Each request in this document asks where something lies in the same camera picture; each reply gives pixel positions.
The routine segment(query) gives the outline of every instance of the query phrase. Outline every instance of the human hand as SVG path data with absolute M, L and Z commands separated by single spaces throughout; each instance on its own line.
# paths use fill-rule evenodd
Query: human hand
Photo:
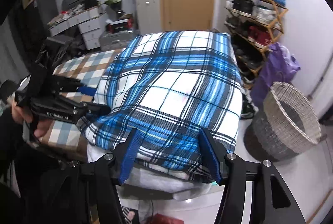
M 27 107 L 19 107 L 16 105 L 15 101 L 12 102 L 12 117 L 13 120 L 18 124 L 23 124 L 23 121 L 31 123 L 33 120 L 33 115 L 31 110 Z M 34 131 L 34 135 L 37 138 L 44 137 L 51 126 L 52 120 L 51 119 L 39 119 L 37 124 L 37 128 Z

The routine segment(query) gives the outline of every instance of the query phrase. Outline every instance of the plaid shirt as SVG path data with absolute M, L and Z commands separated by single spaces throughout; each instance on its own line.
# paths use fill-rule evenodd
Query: plaid shirt
M 94 100 L 111 113 L 82 118 L 92 144 L 113 150 L 132 128 L 144 134 L 136 162 L 181 179 L 211 182 L 198 133 L 233 152 L 242 107 L 228 34 L 173 31 L 134 39 L 102 76 Z

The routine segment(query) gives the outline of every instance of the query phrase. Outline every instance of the purple plastic bag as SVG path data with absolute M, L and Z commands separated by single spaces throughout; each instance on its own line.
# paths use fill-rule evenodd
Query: purple plastic bag
M 257 107 L 262 106 L 273 82 L 289 83 L 301 69 L 295 57 L 289 53 L 285 46 L 274 43 L 270 45 L 270 49 L 272 52 L 270 52 L 250 93 L 252 101 Z

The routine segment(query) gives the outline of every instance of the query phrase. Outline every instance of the wicker basket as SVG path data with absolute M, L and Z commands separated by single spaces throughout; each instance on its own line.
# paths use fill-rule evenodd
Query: wicker basket
M 244 143 L 256 159 L 277 162 L 305 152 L 320 138 L 318 119 L 306 97 L 288 83 L 274 82 Z

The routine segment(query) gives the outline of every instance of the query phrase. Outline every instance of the metal screw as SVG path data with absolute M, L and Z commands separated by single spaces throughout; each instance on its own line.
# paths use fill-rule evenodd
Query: metal screw
M 236 159 L 236 155 L 233 153 L 229 153 L 227 154 L 227 158 L 229 158 L 230 160 L 235 160 Z
M 104 159 L 105 160 L 111 160 L 113 158 L 113 154 L 106 154 L 105 156 L 104 156 Z
M 270 167 L 272 165 L 272 162 L 269 161 L 269 160 L 264 160 L 263 161 L 263 164 L 266 166 L 266 167 Z
M 76 167 L 77 165 L 78 165 L 78 161 L 76 161 L 76 160 L 73 160 L 72 162 L 70 162 L 69 163 L 69 166 L 71 167 L 71 168 L 74 168 L 74 167 Z

